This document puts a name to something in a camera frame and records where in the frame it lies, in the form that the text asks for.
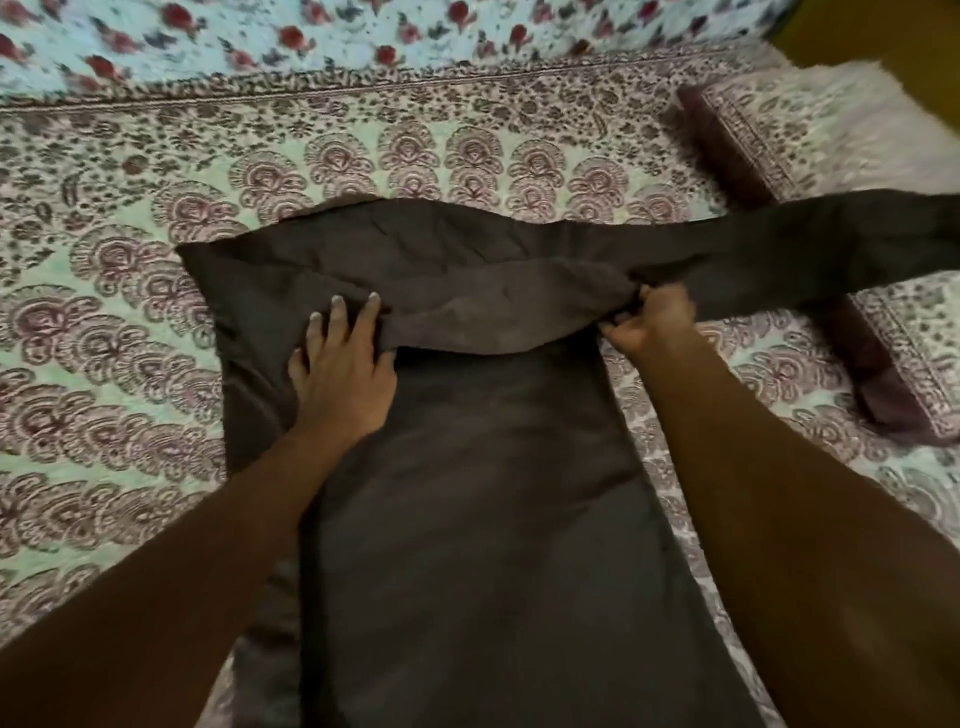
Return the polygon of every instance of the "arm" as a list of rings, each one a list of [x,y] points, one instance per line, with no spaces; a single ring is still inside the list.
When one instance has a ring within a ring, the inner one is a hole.
[[[791,728],[960,725],[960,553],[760,404],[681,286],[602,325],[660,417],[710,569]]]
[[[258,461],[0,652],[6,724],[192,728],[300,515],[383,426],[393,356],[374,366],[376,296],[352,333],[335,299],[294,352],[297,423]]]

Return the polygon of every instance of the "person's left arm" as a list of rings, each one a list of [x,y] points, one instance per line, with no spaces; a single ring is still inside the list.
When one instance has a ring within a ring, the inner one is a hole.
[[[294,352],[297,423],[155,539],[0,651],[10,725],[192,728],[261,586],[330,471],[383,426],[393,355],[374,362],[379,299],[349,331],[335,299]]]

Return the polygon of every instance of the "patterned pillow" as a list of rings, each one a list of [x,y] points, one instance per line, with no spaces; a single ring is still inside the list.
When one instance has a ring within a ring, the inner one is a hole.
[[[960,192],[960,139],[877,64],[761,71],[679,95],[746,205],[877,187]],[[887,434],[960,439],[960,274],[861,291],[811,313]]]

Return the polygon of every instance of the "patterned bedsheet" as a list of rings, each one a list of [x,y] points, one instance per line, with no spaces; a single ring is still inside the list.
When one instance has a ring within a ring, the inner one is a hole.
[[[0,641],[224,477],[219,367],[172,247],[346,191],[532,221],[721,214],[672,107],[681,84],[785,63],[725,44],[445,71],[311,72],[116,87],[0,108]],[[960,467],[864,428],[844,372],[787,312],[704,326],[792,426],[960,543]],[[732,654],[736,641],[636,373],[608,354],[637,447]],[[205,725],[225,724],[229,673]]]

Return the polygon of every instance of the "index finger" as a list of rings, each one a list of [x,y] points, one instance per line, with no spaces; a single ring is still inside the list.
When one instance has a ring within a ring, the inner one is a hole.
[[[370,294],[363,309],[357,316],[350,334],[350,342],[360,346],[373,348],[373,332],[376,330],[376,317],[380,314],[380,294],[376,291]]]

